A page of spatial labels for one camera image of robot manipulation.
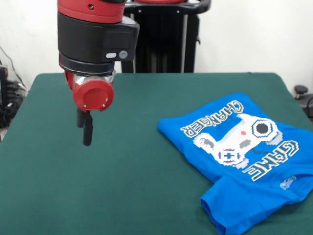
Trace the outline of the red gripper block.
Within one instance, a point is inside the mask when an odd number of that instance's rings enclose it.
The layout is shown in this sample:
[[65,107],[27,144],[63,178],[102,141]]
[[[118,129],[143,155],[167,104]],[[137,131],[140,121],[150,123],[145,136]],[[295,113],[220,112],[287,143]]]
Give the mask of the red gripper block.
[[90,111],[103,111],[112,104],[115,71],[105,76],[81,76],[69,71],[64,71],[64,75],[78,108],[76,125],[83,128],[83,145],[90,146],[93,135],[93,118]]

